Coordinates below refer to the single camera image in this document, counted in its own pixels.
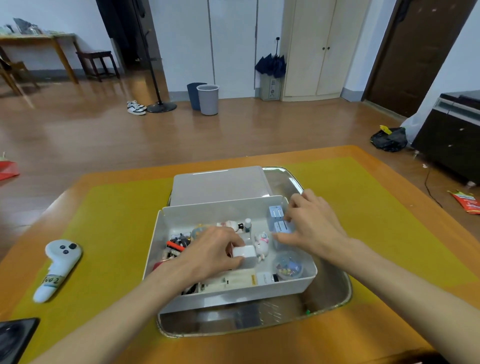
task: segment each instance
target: forearm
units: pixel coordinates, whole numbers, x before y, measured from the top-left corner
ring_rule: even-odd
[[[478,361],[479,310],[369,248],[360,248],[341,265],[452,364]]]
[[[191,279],[180,260],[162,264],[138,287],[31,364],[110,363],[151,317],[192,283]]]

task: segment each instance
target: small bottle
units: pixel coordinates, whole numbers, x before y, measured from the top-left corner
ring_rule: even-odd
[[[245,228],[245,232],[251,232],[252,231],[252,220],[249,218],[245,219],[245,223],[243,224],[243,227]]]

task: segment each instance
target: sneaker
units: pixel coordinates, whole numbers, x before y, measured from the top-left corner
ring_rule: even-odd
[[[130,106],[135,106],[137,109],[142,111],[147,110],[147,106],[139,104],[137,100],[127,101],[127,107],[129,108]]]
[[[133,114],[133,115],[145,115],[146,114],[145,110],[137,109],[135,107],[135,105],[130,105],[127,110],[130,114]]]

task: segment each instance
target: hand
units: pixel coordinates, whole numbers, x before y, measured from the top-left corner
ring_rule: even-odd
[[[350,239],[343,230],[335,212],[312,190],[293,194],[285,213],[285,220],[295,222],[292,234],[273,234],[280,243],[293,245],[340,265],[345,254],[359,241]]]
[[[209,227],[201,233],[174,261],[191,269],[195,282],[217,273],[238,268],[242,256],[230,258],[234,246],[244,246],[243,239],[232,228]]]

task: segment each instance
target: left hand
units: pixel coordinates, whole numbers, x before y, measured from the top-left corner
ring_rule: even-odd
[[[232,247],[244,246],[232,228],[211,226],[202,232],[174,261],[191,268],[193,281],[200,282],[217,273],[238,268],[243,257],[230,258]]]

